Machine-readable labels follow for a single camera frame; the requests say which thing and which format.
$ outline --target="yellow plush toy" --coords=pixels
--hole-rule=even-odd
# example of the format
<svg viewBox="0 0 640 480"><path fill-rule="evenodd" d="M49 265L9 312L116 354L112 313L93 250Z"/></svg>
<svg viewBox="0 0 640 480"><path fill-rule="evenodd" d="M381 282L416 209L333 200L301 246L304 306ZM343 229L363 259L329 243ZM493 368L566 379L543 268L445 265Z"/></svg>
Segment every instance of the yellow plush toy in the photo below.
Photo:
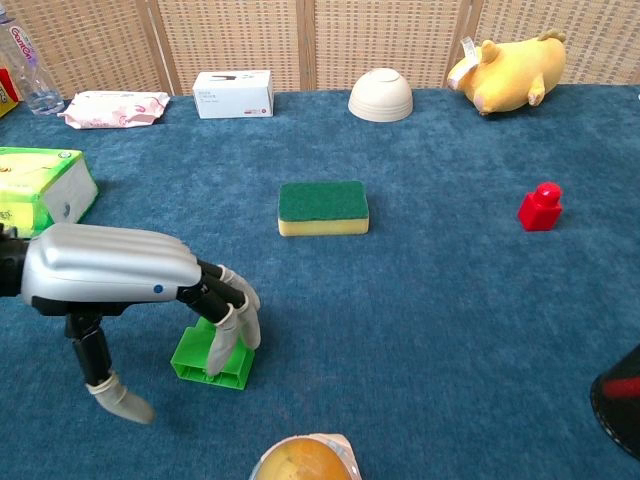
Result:
<svg viewBox="0 0 640 480"><path fill-rule="evenodd" d="M466 56L451 69L447 84L463 91L482 115L508 112L527 103L538 106L564 71L564 40L558 30L523 42L485 40L475 49L478 65L472 66L473 59Z"/></svg>

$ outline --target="table surface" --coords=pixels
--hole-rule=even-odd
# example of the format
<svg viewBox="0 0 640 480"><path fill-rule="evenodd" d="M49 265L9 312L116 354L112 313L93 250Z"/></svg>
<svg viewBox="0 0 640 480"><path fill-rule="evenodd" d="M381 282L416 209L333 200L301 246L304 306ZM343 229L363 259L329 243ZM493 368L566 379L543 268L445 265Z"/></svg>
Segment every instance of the table surface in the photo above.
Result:
<svg viewBox="0 0 640 480"><path fill-rule="evenodd" d="M593 379L640 340L639 87L560 86L536 109L480 117L416 90L375 124L348 92L278 94L275 116L76 131L24 107L0 144L85 152L100 197L83 220L182 239L262 298L245 391L179 380L169 359L197 315L179 302L103 321L113 366L154 405L139 426L87 393L63 319L0 300L6 478L246 479L290 435L342 433L363 477L637 478L601 430ZM362 236L282 238L280 185L360 180ZM526 192L565 211L526 233Z"/></svg>

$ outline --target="white fingertip cover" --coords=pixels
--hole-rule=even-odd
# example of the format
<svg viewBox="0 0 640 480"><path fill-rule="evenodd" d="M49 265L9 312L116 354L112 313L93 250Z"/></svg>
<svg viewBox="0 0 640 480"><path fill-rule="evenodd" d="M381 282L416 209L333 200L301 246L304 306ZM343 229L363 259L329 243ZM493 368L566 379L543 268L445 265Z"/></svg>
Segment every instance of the white fingertip cover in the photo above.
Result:
<svg viewBox="0 0 640 480"><path fill-rule="evenodd" d="M225 267L224 265L218 265L222 269L222 280L227 285L232 286L237 290L242 290L244 293L249 295L249 299L253 303L253 306L256 308L256 311L260 310L260 297L253 289L249 282L247 282L243 277L238 275L236 272L231 270L230 268Z"/></svg>
<svg viewBox="0 0 640 480"><path fill-rule="evenodd" d="M249 296L245 293L245 302L238 309L238 320L240 321L240 338L251 350L260 346L260 323L258 322L258 312L256 312Z"/></svg>
<svg viewBox="0 0 640 480"><path fill-rule="evenodd" d="M124 419L149 424L156 416L153 407L144 399L129 392L120 383L115 372L112 372L109 379L98 386L87 385L87 389L96 397L102 408Z"/></svg>
<svg viewBox="0 0 640 480"><path fill-rule="evenodd" d="M209 355L207 356L207 374L211 377L222 371L238 342L240 333L238 312L230 303L227 305L229 306L229 313L215 324L216 336L211 342Z"/></svg>

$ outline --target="plastic bottle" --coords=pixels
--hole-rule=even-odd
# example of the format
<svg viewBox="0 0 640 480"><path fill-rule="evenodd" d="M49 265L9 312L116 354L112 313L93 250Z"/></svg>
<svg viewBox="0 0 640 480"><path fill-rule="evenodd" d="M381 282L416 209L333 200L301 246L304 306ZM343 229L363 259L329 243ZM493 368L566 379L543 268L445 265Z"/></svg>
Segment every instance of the plastic bottle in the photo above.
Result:
<svg viewBox="0 0 640 480"><path fill-rule="evenodd" d="M0 53L20 96L37 115L50 115L64 108L60 92L53 86L29 36L0 3Z"/></svg>

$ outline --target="wicker panel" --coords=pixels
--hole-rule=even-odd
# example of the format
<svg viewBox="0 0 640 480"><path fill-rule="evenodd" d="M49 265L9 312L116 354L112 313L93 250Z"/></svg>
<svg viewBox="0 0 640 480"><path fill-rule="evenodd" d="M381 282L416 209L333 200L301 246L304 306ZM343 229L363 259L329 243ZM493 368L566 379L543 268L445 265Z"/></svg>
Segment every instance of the wicker panel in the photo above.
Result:
<svg viewBox="0 0 640 480"><path fill-rule="evenodd" d="M562 83L633 83L640 71L637 0L484 0L476 41L525 40L550 28L567 34Z"/></svg>
<svg viewBox="0 0 640 480"><path fill-rule="evenodd" d="M66 98L84 90L160 89L131 0L2 0Z"/></svg>
<svg viewBox="0 0 640 480"><path fill-rule="evenodd" d="M199 72L268 69L274 90L299 90L295 0L159 0L181 91Z"/></svg>
<svg viewBox="0 0 640 480"><path fill-rule="evenodd" d="M350 89L365 72L391 67L412 87L440 87L454 38L457 0L318 0L319 89Z"/></svg>

